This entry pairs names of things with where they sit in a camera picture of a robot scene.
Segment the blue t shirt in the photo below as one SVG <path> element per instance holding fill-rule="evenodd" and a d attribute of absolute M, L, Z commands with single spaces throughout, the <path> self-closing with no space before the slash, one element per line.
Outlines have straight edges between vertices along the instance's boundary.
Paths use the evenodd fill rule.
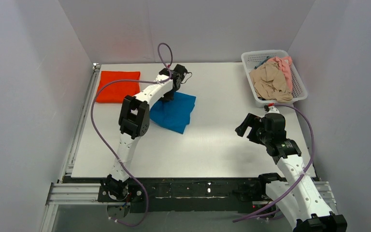
<path fill-rule="evenodd" d="M 190 123 L 196 96 L 175 92 L 172 101 L 156 102 L 150 110 L 150 119 L 162 128 L 183 134 Z"/>

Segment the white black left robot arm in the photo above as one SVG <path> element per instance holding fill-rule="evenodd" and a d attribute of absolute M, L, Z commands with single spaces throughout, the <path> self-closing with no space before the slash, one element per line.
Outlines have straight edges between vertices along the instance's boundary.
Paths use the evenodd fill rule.
<path fill-rule="evenodd" d="M 107 146 L 115 156 L 115 163 L 106 179 L 100 182 L 111 199 L 122 201 L 128 197 L 128 185 L 125 181 L 129 178 L 135 180 L 135 177 L 127 167 L 131 164 L 139 140 L 148 131 L 150 108 L 158 101 L 171 101 L 183 79 L 181 75 L 172 73 L 159 74 L 154 81 L 145 82 L 148 86 L 144 90 L 140 90 L 141 80 L 133 80 L 137 84 L 136 91 L 125 95 L 122 100 L 118 120 L 118 150 L 114 151 L 110 145 Z"/>

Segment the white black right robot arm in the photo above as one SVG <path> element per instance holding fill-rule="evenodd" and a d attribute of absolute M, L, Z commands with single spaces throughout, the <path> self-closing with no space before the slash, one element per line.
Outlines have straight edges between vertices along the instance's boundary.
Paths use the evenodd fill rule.
<path fill-rule="evenodd" d="M 263 117 L 248 114 L 236 128 L 243 136 L 251 128 L 249 141 L 265 146 L 286 182 L 279 176 L 265 177 L 265 193 L 272 199 L 294 232 L 344 232 L 347 221 L 335 214 L 324 201 L 314 181 L 306 174 L 301 151 L 295 141 L 288 139 L 285 118 L 280 113 L 267 113 Z"/>

